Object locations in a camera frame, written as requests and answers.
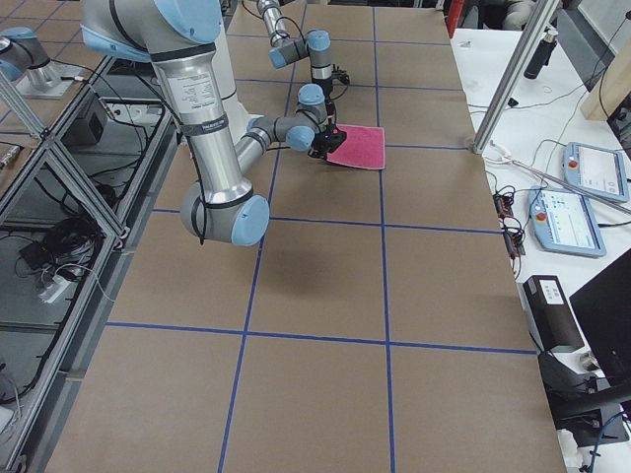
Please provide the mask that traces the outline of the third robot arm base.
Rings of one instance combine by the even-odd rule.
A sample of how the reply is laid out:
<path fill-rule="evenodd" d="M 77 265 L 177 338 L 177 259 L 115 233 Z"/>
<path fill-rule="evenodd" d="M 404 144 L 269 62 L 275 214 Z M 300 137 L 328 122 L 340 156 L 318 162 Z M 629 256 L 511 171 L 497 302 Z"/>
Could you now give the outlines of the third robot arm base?
<path fill-rule="evenodd" d="M 73 84 L 86 80 L 81 66 L 52 61 L 34 31 L 26 27 L 1 32 L 1 74 L 17 83 L 18 92 L 31 99 L 61 99 Z"/>

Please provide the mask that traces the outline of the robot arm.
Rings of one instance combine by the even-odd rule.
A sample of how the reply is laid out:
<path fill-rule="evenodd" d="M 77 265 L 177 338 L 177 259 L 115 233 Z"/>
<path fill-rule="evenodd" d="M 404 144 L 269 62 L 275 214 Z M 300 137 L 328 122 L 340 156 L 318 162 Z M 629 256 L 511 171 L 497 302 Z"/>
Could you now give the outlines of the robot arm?
<path fill-rule="evenodd" d="M 331 97 L 335 67 L 329 33 L 325 30 L 311 30 L 303 34 L 291 18 L 282 14 L 281 7 L 285 4 L 287 1 L 256 1 L 256 9 L 270 39 L 271 63 L 276 69 L 280 69 L 308 58 L 311 64 L 311 80 L 322 88 L 328 122 L 332 124 L 336 111 Z"/>
<path fill-rule="evenodd" d="M 274 143 L 324 159 L 345 140 L 334 124 L 333 62 L 328 32 L 292 37 L 279 1 L 259 1 L 271 40 L 269 56 L 281 68 L 309 59 L 291 116 L 252 119 L 235 140 L 216 78 L 214 59 L 223 19 L 217 1 L 86 1 L 81 30 L 90 48 L 152 65 L 164 99 L 189 146 L 198 179 L 182 202 L 185 227 L 200 240 L 251 246 L 264 236 L 270 211 L 245 172 Z"/>

